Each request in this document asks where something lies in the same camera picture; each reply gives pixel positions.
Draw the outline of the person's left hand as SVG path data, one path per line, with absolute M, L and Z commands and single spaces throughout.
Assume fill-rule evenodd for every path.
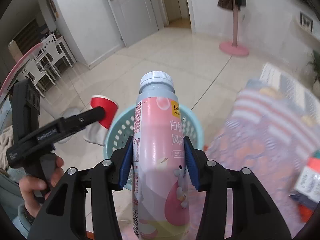
M 64 172 L 64 161 L 59 156 L 56 157 L 56 169 L 51 176 L 50 183 L 55 187 L 59 180 L 62 178 Z M 24 176 L 19 182 L 19 188 L 24 199 L 24 206 L 32 217 L 36 217 L 41 209 L 40 203 L 34 197 L 34 191 L 42 191 L 47 188 L 47 184 L 36 177 L 31 175 Z

